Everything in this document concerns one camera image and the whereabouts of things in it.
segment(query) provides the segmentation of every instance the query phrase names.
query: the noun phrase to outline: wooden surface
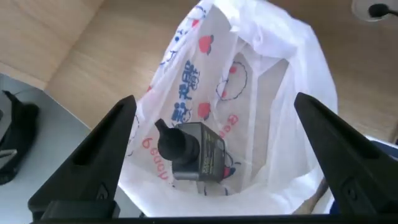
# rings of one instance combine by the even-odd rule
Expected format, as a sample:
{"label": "wooden surface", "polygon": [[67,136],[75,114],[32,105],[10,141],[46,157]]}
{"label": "wooden surface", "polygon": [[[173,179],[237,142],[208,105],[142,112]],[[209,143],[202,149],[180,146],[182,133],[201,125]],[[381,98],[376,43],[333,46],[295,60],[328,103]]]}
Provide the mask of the wooden surface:
{"label": "wooden surface", "polygon": [[[94,127],[124,96],[145,93],[175,28],[196,1],[107,0],[47,87]],[[310,24],[339,96],[340,116],[364,134],[392,139],[398,121],[398,19],[363,22],[351,1],[272,0]]]}
{"label": "wooden surface", "polygon": [[102,1],[0,1],[0,73],[43,89]]}
{"label": "wooden surface", "polygon": [[351,1],[270,0],[314,29],[336,83],[339,114],[391,141],[398,125],[398,17],[364,22]]}
{"label": "wooden surface", "polygon": [[147,90],[196,1],[105,1],[46,92],[93,128],[121,98]]}

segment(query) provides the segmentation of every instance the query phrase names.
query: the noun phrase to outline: product label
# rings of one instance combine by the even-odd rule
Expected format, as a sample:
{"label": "product label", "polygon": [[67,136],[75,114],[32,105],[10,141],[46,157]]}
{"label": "product label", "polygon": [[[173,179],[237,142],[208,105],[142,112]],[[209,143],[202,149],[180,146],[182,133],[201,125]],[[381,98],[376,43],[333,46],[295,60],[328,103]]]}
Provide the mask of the product label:
{"label": "product label", "polygon": [[215,175],[215,163],[223,162],[224,144],[218,136],[212,136],[207,130],[203,132],[203,162],[201,173],[203,175]]}

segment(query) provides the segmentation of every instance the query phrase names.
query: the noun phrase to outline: red heart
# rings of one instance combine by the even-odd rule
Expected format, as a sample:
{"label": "red heart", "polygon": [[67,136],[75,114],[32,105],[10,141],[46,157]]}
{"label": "red heart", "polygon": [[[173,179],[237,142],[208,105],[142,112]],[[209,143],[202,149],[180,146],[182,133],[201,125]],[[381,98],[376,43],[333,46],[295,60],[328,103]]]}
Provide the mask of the red heart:
{"label": "red heart", "polygon": [[192,21],[192,27],[196,26],[198,23],[199,23],[199,20],[194,19],[194,20]]}
{"label": "red heart", "polygon": [[208,116],[210,114],[210,103],[201,103],[198,106],[198,116],[200,118],[203,118],[204,120],[207,120]]}
{"label": "red heart", "polygon": [[235,73],[235,72],[236,72],[236,67],[235,67],[235,66],[232,66],[232,67],[229,69],[229,72],[230,72],[230,73]]}
{"label": "red heart", "polygon": [[214,41],[213,35],[203,36],[199,39],[199,49],[202,53],[210,54],[211,52],[211,43]]}
{"label": "red heart", "polygon": [[224,178],[229,176],[229,170],[230,170],[229,167],[224,167]]}

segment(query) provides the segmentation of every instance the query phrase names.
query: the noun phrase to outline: plastic bag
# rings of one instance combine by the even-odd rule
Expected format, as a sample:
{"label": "plastic bag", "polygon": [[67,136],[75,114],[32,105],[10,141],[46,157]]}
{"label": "plastic bag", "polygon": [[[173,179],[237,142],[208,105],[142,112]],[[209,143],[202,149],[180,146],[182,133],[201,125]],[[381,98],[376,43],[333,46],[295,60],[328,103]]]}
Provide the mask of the plastic bag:
{"label": "plastic bag", "polygon": [[[298,92],[337,112],[310,26],[265,1],[202,1],[179,25],[137,102],[119,186],[149,217],[294,212],[323,174],[294,108]],[[201,121],[226,142],[221,183],[174,180],[154,123]]]}

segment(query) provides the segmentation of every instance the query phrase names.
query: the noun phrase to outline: cable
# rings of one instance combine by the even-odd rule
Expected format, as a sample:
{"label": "cable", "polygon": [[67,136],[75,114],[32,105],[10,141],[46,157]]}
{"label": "cable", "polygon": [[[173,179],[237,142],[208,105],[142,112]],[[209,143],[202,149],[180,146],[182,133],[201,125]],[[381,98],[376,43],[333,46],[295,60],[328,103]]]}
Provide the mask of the cable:
{"label": "cable", "polygon": [[372,18],[380,18],[387,14],[398,16],[398,11],[391,10],[386,4],[373,4],[369,7],[368,13]]}
{"label": "cable", "polygon": [[18,95],[18,94],[20,94],[20,93],[25,93],[25,92],[27,92],[27,91],[32,91],[32,90],[36,90],[36,88],[32,87],[32,88],[28,88],[28,89],[21,90],[21,91],[18,91],[18,92],[16,92],[16,93],[11,93],[11,94],[13,94],[14,96],[16,96],[16,95]]}

